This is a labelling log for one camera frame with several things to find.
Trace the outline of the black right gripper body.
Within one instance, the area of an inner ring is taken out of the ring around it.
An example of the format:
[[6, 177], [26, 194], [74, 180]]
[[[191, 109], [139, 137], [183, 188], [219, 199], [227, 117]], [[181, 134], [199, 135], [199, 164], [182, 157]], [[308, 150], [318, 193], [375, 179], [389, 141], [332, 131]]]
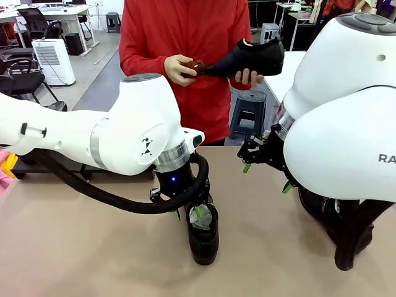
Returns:
[[282, 132], [282, 126], [280, 124], [273, 124], [270, 127], [270, 132], [263, 136], [264, 158], [266, 164], [282, 171], [287, 178], [290, 178], [291, 175], [283, 154], [284, 140], [279, 136], [279, 132]]

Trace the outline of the person's right hand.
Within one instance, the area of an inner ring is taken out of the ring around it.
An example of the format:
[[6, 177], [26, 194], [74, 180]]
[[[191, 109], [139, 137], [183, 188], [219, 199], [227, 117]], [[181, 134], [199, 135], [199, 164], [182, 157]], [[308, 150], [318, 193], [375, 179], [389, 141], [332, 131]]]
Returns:
[[183, 65], [183, 63], [189, 63], [191, 61], [193, 61], [192, 58], [181, 54], [167, 57], [164, 62], [166, 76], [175, 84], [187, 87], [192, 84], [195, 79], [183, 77], [183, 74], [191, 75], [193, 77], [197, 75], [195, 70]]

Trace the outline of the person's left hand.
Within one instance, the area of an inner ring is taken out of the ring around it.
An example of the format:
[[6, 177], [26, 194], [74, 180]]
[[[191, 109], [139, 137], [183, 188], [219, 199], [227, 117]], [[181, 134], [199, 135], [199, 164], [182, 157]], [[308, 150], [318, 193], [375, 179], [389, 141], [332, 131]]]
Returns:
[[243, 86], [257, 87], [263, 83], [264, 76], [256, 71], [250, 71], [248, 68], [238, 71], [235, 75], [235, 81]]

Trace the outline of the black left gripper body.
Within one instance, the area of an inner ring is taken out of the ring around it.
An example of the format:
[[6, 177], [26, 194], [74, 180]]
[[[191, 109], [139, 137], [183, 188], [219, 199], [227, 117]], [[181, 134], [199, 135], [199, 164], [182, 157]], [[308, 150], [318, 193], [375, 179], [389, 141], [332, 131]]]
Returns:
[[161, 194], [170, 199], [184, 193], [195, 183], [195, 177], [191, 170], [191, 164], [186, 163], [182, 167], [174, 171], [161, 173], [155, 172], [159, 181], [159, 188], [153, 190], [153, 202], [155, 204], [163, 202]]

